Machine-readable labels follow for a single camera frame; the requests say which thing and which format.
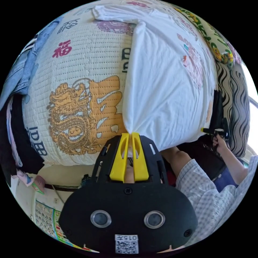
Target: zebra print fabric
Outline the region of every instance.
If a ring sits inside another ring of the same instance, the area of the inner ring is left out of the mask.
[[[230,149],[236,157],[242,158],[246,152],[250,131],[250,100],[241,65],[235,63],[230,71],[230,77],[233,93],[232,115],[229,125],[233,137]]]
[[[231,134],[229,147],[237,158],[242,158],[250,130],[250,104],[244,72],[238,63],[229,70],[226,65],[216,61],[216,68],[224,117],[228,121]]]
[[[216,68],[218,74],[218,90],[222,92],[224,117],[227,119],[228,125],[230,125],[233,105],[230,72],[225,64],[219,63],[217,61]]]

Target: denim jacket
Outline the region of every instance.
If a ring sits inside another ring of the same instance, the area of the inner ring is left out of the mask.
[[[18,56],[4,83],[3,90],[0,95],[0,110],[3,108],[10,95],[28,94],[29,84],[38,67],[38,65],[35,64],[37,55],[62,19],[63,17],[58,17],[41,30],[36,35],[37,37],[34,37],[34,41],[31,40]]]

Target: qr code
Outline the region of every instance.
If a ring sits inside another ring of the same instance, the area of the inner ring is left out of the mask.
[[[138,254],[138,241],[116,241],[116,253]]]

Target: calendar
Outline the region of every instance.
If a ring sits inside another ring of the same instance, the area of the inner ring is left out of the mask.
[[[49,236],[57,239],[58,241],[73,246],[78,249],[82,249],[85,251],[90,252],[96,252],[94,250],[91,250],[89,248],[83,247],[80,248],[74,244],[72,244],[65,236],[64,232],[60,228],[60,225],[58,223],[59,217],[61,212],[58,210],[55,210],[38,200],[36,200],[35,204],[35,217],[36,217],[36,225],[44,231]]]
[[[53,238],[57,238],[53,224],[54,209],[50,208],[36,200],[35,218],[36,225],[46,234]]]

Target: camera lens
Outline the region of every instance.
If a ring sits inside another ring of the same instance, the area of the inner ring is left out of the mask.
[[[96,210],[91,214],[91,223],[98,228],[106,228],[111,224],[111,217],[106,211]]]
[[[165,216],[163,215],[163,213],[156,210],[147,213],[146,216],[144,217],[144,224],[148,228],[152,228],[152,229],[159,228],[164,224],[164,222],[165,222]]]

